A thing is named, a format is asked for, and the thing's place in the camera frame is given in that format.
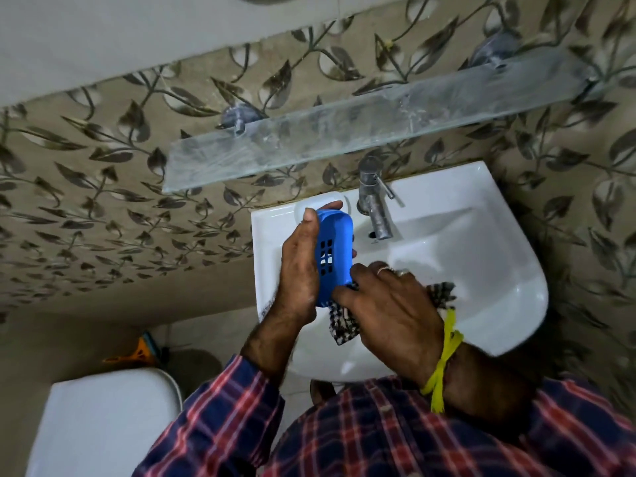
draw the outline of faucet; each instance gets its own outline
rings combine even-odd
[[[380,198],[380,190],[383,189],[389,199],[395,199],[395,194],[381,178],[382,161],[376,156],[367,154],[360,160],[358,170],[360,172],[360,192],[357,209],[361,214],[371,218],[376,239],[393,238],[391,225]]]

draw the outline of sink basin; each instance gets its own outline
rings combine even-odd
[[[330,192],[252,213],[254,273],[259,318],[274,297],[282,244],[305,207],[343,200],[354,222],[354,262],[386,261],[409,269],[422,284],[452,281],[456,328],[466,341],[497,356],[519,345],[541,324],[548,289],[539,262],[483,162],[407,177],[390,183],[385,198],[394,237],[378,241],[371,220],[356,207],[358,190]],[[329,312],[316,308],[302,329],[289,370],[329,382],[390,375],[360,337],[338,346]]]

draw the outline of silver ring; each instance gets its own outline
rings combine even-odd
[[[386,266],[382,266],[377,273],[375,273],[376,276],[380,276],[380,271],[382,270],[389,270],[390,272],[393,272],[393,270],[391,269],[391,267],[389,265]]]

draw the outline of yellow thread bracelet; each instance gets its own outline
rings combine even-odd
[[[455,309],[449,308],[446,314],[446,320],[444,321],[444,347],[441,351],[441,358],[438,361],[435,371],[426,382],[425,387],[420,390],[422,395],[428,395],[433,392],[431,397],[431,411],[433,413],[444,412],[444,398],[443,385],[444,385],[444,369],[446,363],[450,357],[455,353],[459,345],[464,341],[464,335],[459,331],[454,331],[455,328]]]

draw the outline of toilet lid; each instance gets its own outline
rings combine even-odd
[[[154,368],[54,384],[26,477],[130,477],[180,410],[173,379]]]

